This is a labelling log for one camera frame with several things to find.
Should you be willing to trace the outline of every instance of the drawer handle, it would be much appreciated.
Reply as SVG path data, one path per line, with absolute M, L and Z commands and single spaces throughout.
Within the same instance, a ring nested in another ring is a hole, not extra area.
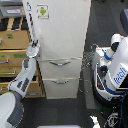
M 56 65 L 56 66 L 64 66 L 64 65 L 66 65 L 66 64 L 68 64 L 68 63 L 71 63 L 71 61 L 67 61 L 67 62 L 65 62 L 65 63 L 63 63 L 63 64 L 57 64 L 57 63 L 55 63 L 55 62 L 53 62 L 53 61 L 50 61 L 49 63 L 54 64 L 54 65 Z
M 8 88 L 5 86 L 2 86 L 0 89 L 0 92 L 8 92 Z
M 16 74 L 16 71 L 14 72 L 8 72 L 8 73 L 0 73 L 0 75 L 15 75 Z
M 0 62 L 0 64 L 4 64 L 4 63 L 8 63 L 9 62 L 9 59 L 7 59 L 7 61 L 5 62 Z
M 63 81 L 63 82 L 61 82 L 61 81 L 52 81 L 52 82 L 54 82 L 54 83 L 56 83 L 56 84 L 66 84 L 66 83 L 69 82 L 69 81 L 66 80 L 66 81 Z

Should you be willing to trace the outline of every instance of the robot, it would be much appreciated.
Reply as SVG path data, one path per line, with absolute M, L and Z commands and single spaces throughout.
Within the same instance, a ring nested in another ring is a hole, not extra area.
M 122 10 L 120 21 L 128 34 L 128 9 Z M 110 47 L 98 47 L 92 61 L 93 91 L 108 105 L 117 104 L 128 89 L 128 37 L 114 34 Z

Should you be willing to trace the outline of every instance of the green sticker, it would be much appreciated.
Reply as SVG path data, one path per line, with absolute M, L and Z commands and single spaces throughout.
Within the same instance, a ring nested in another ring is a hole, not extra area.
M 1 55 L 0 57 L 1 57 L 1 58 L 5 58 L 5 55 Z
M 9 70 L 12 70 L 13 68 L 8 68 Z
M 13 35 L 12 34 L 7 34 L 9 39 L 13 39 Z
M 41 7 L 40 13 L 42 14 L 42 16 L 46 13 L 46 10 L 44 9 L 44 7 Z
M 14 58 L 27 58 L 26 54 L 13 54 Z

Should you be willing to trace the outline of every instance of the white panel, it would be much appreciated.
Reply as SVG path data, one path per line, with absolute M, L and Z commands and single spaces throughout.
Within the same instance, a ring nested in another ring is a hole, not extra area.
M 23 0 L 30 28 L 32 14 L 36 37 L 41 44 L 40 60 L 82 56 L 91 0 Z M 49 19 L 39 19 L 36 6 L 48 5 Z
M 39 62 L 42 78 L 70 78 L 80 76 L 81 59 Z
M 65 84 L 57 84 L 53 81 L 68 81 Z M 78 92 L 78 79 L 71 80 L 44 80 L 44 88 L 47 99 L 76 98 Z

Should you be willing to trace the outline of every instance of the blue label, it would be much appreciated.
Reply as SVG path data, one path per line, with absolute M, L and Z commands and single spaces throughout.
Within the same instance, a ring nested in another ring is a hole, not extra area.
M 124 68 L 120 68 L 120 72 L 117 74 L 117 77 L 114 78 L 114 81 L 119 85 L 124 78 L 126 70 Z

